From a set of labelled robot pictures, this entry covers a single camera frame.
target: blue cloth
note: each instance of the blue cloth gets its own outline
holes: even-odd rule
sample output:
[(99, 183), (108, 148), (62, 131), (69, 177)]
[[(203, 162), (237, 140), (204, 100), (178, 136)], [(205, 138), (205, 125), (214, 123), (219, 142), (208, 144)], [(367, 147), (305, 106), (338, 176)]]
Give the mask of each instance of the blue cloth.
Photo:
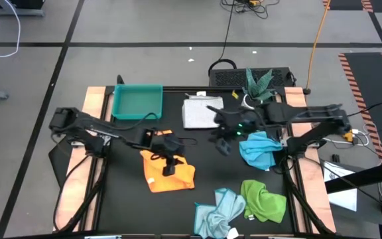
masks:
[(230, 189), (215, 190), (215, 199), (216, 206), (196, 203), (194, 233), (203, 239), (226, 238), (231, 229), (228, 223), (240, 215), (245, 208), (243, 196), (237, 196)]
[(247, 141), (239, 142), (239, 152), (253, 167), (267, 170), (275, 165), (272, 151), (283, 149), (281, 143), (269, 139), (265, 131), (251, 133)]

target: orange towel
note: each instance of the orange towel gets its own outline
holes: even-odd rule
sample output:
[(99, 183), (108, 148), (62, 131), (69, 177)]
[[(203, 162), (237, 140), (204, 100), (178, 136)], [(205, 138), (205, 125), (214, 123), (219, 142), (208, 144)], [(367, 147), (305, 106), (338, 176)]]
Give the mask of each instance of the orange towel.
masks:
[[(158, 132), (158, 135), (172, 133), (170, 130)], [(144, 161), (144, 175), (152, 193), (175, 191), (181, 189), (194, 188), (194, 172), (196, 168), (187, 164), (184, 157), (175, 155), (175, 159), (183, 162), (175, 166), (175, 174), (171, 176), (163, 176), (162, 170), (166, 166), (166, 159), (160, 158), (151, 160), (151, 153), (148, 150), (142, 150), (141, 156)]]

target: concrete floor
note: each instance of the concrete floor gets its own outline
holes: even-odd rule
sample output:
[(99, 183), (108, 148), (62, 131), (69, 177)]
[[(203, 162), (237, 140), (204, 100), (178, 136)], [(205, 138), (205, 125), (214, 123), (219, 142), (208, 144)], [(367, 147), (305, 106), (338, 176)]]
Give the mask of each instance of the concrete floor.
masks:
[[(47, 0), (45, 18), (21, 18), (22, 42), (55, 42), (46, 47), (21, 47), (18, 54), (0, 58), (0, 90), (10, 94), (0, 101), (0, 219), (17, 175), (38, 113), (66, 38), (74, 11), (82, 0)], [(251, 13), (233, 15), (231, 42), (303, 42), (314, 40), (322, 17), (320, 0), (282, 0), (269, 7), (269, 18)], [(50, 233), (58, 185), (48, 152), (48, 124), (56, 107), (82, 107), (88, 86), (115, 84), (121, 74), (126, 83), (159, 83), (165, 86), (207, 86), (207, 69), (222, 53), (221, 47), (201, 47), (192, 42), (223, 42), (229, 13), (218, 1), (85, 0), (72, 42), (171, 42), (166, 47), (70, 47), (62, 65), (48, 111), (10, 218), (5, 236)], [(377, 14), (382, 27), (382, 13)], [(14, 42), (17, 23), (0, 18), (0, 42)], [(175, 42), (190, 42), (175, 46)], [(320, 42), (381, 42), (365, 11), (330, 11)], [(0, 54), (11, 52), (0, 47)], [(305, 86), (311, 48), (227, 47), (224, 58), (238, 67), (288, 66)], [(382, 48), (318, 48), (312, 71), (311, 106), (341, 103), (348, 112), (358, 111), (340, 61), (339, 53), (382, 52)], [(360, 116), (351, 118), (361, 129)], [(329, 158), (337, 149), (326, 145), (320, 156)], [(364, 148), (340, 151), (343, 163), (368, 168), (378, 159)], [(335, 218), (338, 232), (372, 237), (371, 224)]]

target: teal tray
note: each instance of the teal tray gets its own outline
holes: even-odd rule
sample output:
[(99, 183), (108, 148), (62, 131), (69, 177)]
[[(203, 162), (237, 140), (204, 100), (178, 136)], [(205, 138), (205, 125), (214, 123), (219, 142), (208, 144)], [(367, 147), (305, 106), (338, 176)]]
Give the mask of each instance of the teal tray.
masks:
[(111, 114), (121, 120), (141, 120), (148, 113), (162, 117), (163, 86), (160, 84), (118, 84), (114, 89)]

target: green towel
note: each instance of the green towel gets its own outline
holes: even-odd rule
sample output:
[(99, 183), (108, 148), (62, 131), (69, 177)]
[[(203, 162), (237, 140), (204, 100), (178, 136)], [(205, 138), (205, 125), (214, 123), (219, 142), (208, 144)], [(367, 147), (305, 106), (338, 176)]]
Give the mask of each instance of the green towel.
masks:
[(241, 195), (247, 204), (244, 217), (254, 215), (261, 222), (271, 220), (281, 223), (287, 207), (287, 198), (266, 190), (264, 183), (256, 180), (244, 180), (241, 184)]

